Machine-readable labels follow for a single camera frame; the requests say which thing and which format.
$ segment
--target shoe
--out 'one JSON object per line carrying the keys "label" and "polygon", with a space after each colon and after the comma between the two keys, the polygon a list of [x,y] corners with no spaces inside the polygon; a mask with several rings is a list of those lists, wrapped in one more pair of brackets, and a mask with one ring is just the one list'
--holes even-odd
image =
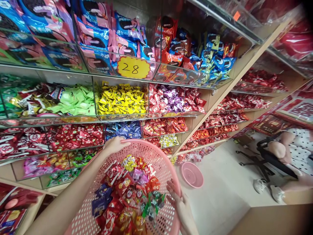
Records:
{"label": "shoe", "polygon": [[284,202],[283,198],[285,198],[285,192],[282,191],[282,189],[279,188],[278,186],[271,185],[270,187],[272,190],[272,197],[274,198],[274,200],[277,203],[282,204]]}
{"label": "shoe", "polygon": [[253,187],[257,193],[261,194],[263,190],[266,188],[266,185],[262,180],[254,180],[253,181]]}

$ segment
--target pink basket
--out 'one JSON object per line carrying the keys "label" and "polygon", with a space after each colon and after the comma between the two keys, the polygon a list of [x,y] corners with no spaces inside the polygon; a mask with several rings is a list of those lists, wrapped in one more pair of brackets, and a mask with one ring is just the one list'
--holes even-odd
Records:
{"label": "pink basket", "polygon": [[[104,170],[115,160],[122,163],[123,159],[129,154],[134,157],[143,157],[147,164],[152,164],[153,168],[156,170],[155,176],[161,183],[160,192],[162,194],[168,193],[166,189],[167,181],[172,178],[176,186],[175,192],[180,196],[180,184],[176,171],[161,149],[145,140],[130,139],[123,142],[130,142],[131,145],[108,157],[105,164],[99,170],[94,183],[89,188],[89,193],[87,194],[80,210],[77,212],[71,225],[66,230],[66,235],[98,234],[100,228],[91,213],[91,201],[96,198],[94,192],[101,185],[100,181],[104,177]],[[148,234],[151,235],[177,235],[180,229],[178,215],[175,213],[174,207],[172,207],[167,200],[165,206],[158,213],[156,226],[154,227],[148,220],[146,220],[146,225]]]}

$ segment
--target floor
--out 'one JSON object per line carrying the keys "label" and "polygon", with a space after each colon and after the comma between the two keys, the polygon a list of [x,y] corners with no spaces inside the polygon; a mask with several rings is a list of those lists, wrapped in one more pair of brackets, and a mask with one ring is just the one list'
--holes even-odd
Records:
{"label": "floor", "polygon": [[248,162],[244,156],[235,153],[239,149],[243,150],[231,139],[196,164],[204,177],[204,185],[200,189],[187,185],[181,178],[180,168],[176,167],[199,234],[227,235],[250,207],[278,205],[268,189],[261,195],[254,190],[252,182],[261,175],[254,166],[238,164]]}

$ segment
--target yellow price tag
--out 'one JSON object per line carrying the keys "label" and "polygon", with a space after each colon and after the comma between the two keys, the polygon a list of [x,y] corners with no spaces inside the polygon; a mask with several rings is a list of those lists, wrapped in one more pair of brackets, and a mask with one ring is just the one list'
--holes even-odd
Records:
{"label": "yellow price tag", "polygon": [[148,76],[150,64],[136,57],[121,56],[117,62],[117,71],[123,77],[143,79]]}

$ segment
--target pink plastic bowl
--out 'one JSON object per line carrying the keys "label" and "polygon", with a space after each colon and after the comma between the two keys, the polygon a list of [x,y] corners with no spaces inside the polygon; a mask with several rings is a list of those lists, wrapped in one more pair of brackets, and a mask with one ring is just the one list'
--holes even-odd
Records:
{"label": "pink plastic bowl", "polygon": [[191,162],[182,165],[182,175],[184,180],[194,188],[201,188],[204,182],[203,175],[199,168]]}

